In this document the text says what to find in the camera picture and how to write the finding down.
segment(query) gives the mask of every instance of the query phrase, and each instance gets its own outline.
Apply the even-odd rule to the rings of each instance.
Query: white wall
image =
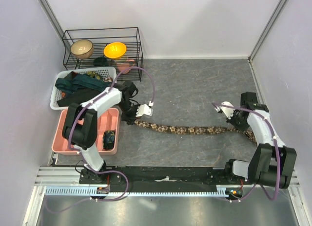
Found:
[[[147,58],[247,57],[279,0],[48,0],[63,29],[138,26]]]
[[[37,0],[0,0],[0,225],[20,226],[59,112],[49,108],[63,45]]]
[[[253,64],[279,136],[312,210],[312,0],[289,0]]]

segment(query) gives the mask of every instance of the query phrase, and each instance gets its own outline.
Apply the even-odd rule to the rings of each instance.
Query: white basket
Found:
[[[88,68],[88,69],[75,69],[75,70],[68,70],[60,72],[57,75],[57,78],[64,78],[66,77],[70,72],[75,72],[79,74],[86,74],[89,71],[94,71],[97,74],[101,75],[102,77],[111,77],[113,80],[116,78],[116,69],[114,67],[98,67],[98,68]],[[62,99],[62,92],[55,87],[55,83],[52,89],[51,99],[50,99],[50,107],[53,110],[65,110],[68,107],[60,107],[57,103],[60,99]]]

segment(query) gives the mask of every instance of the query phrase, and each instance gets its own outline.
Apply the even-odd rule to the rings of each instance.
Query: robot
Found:
[[[96,99],[81,105],[72,104],[69,106],[62,135],[67,140],[71,140],[74,149],[83,156],[85,168],[81,175],[86,173],[91,175],[94,172],[106,170],[106,163],[99,155],[95,144],[97,120],[105,111],[118,105],[122,110],[121,120],[126,121],[128,125],[132,125],[135,120],[143,115],[151,116],[153,114],[153,102],[135,105],[130,101],[137,93],[138,89],[135,84],[131,81],[125,81],[123,84],[115,84],[112,88],[106,88]],[[235,109],[229,102],[215,105],[216,110],[219,113],[224,113],[227,122],[235,128],[245,131],[250,126],[255,134],[258,147],[250,162],[230,159],[225,166],[226,172],[247,178],[249,183],[271,187],[276,186],[276,182],[279,180],[279,188],[287,188],[296,160],[296,151],[286,147],[277,136],[274,128],[272,129],[275,137],[271,136],[272,130],[266,124],[271,124],[269,110],[266,105],[258,103],[255,93],[242,93],[240,107],[246,110]],[[83,108],[85,110],[79,119],[84,119],[84,122],[82,125],[77,124],[73,128],[74,121]],[[280,156],[279,167],[271,162],[273,159],[276,160],[276,153],[274,152],[276,144]],[[280,176],[276,175],[278,168],[280,168]]]

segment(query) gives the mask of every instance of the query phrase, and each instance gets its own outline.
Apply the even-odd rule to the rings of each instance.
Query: plastic basket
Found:
[[[63,110],[59,117],[59,123],[57,131],[55,132],[52,150],[56,153],[64,154],[64,155],[77,155],[77,151],[72,151],[68,149],[68,141],[63,138],[62,130],[65,123],[65,118],[67,115],[67,110]],[[119,134],[119,111],[116,108],[109,108],[98,120],[97,120],[97,150],[101,155],[113,155],[117,152],[118,145],[118,134]],[[107,130],[115,131],[115,143],[114,148],[111,150],[103,149],[103,136],[104,132]]]
[[[97,68],[76,69],[76,70],[68,70],[68,71],[60,72],[57,75],[57,78],[55,79],[55,83],[56,83],[56,80],[58,78],[64,78],[70,72],[75,72],[75,73],[79,73],[79,74],[86,74],[89,71],[94,71],[97,74],[101,75],[102,77],[111,77],[112,79],[116,78],[116,69],[114,67],[97,67]],[[50,107],[53,110],[65,110],[68,107],[60,107],[57,103],[57,101],[62,99],[62,92],[55,87],[55,83],[54,83],[52,93],[51,93]]]

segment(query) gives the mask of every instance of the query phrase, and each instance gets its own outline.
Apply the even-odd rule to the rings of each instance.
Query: tan bowl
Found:
[[[70,51],[78,59],[87,59],[93,54],[93,43],[87,39],[81,39],[75,42]]]

